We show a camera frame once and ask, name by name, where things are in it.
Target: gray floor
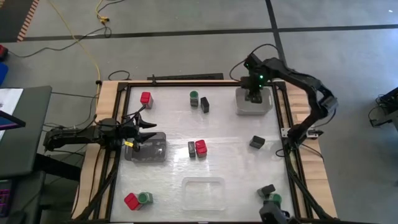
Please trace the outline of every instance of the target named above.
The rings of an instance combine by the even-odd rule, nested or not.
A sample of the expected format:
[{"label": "gray floor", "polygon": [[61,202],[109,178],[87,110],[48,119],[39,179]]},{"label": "gray floor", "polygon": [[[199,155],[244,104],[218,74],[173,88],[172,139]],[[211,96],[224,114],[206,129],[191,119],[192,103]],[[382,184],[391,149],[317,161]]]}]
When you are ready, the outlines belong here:
[{"label": "gray floor", "polygon": [[[76,34],[101,25],[95,0],[55,0]],[[279,27],[363,26],[398,24],[393,0],[272,0]],[[109,6],[115,34],[176,30],[270,28],[265,1],[260,0],[127,0]],[[68,35],[46,1],[36,10],[27,36]],[[320,138],[326,171],[338,216],[344,220],[395,223],[398,218],[398,132],[385,125],[372,128],[368,111],[374,99],[398,86],[398,30],[281,33],[287,63],[309,73],[339,98],[335,119]],[[133,79],[152,75],[223,72],[255,46],[274,43],[271,33],[84,40],[102,72],[128,70]],[[28,54],[44,46],[70,41],[6,44]],[[262,57],[276,56],[261,49]],[[94,95],[97,79],[90,60],[77,45],[63,52],[43,52],[27,59],[11,57],[3,86],[51,85],[54,91]],[[236,70],[235,76],[247,74]],[[48,122],[64,125],[84,121],[90,99],[53,95]]]}]

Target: computer screen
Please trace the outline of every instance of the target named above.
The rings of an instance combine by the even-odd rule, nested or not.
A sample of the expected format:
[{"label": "computer screen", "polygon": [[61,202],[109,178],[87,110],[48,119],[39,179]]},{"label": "computer screen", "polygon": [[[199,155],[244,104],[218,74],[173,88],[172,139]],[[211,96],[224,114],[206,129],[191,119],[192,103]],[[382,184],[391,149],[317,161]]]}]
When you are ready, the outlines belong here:
[{"label": "computer screen", "polygon": [[14,128],[24,127],[25,122],[20,119],[7,114],[4,111],[0,111],[0,131]]}]

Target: red block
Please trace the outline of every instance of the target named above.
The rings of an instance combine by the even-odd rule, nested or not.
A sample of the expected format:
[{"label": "red block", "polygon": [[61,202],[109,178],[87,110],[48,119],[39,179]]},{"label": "red block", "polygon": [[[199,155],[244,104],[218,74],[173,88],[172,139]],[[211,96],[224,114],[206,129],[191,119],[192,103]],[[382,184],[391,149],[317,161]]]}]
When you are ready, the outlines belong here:
[{"label": "red block", "polygon": [[198,157],[205,157],[207,156],[207,147],[205,140],[199,140],[195,142],[195,147],[197,149]]},{"label": "red block", "polygon": [[146,109],[151,109],[154,100],[152,99],[152,96],[149,92],[142,92],[140,102],[143,106],[146,105]]},{"label": "red block", "polygon": [[131,210],[138,210],[142,207],[142,204],[138,202],[138,198],[133,193],[129,193],[129,195],[124,198],[124,203],[126,203]]}]

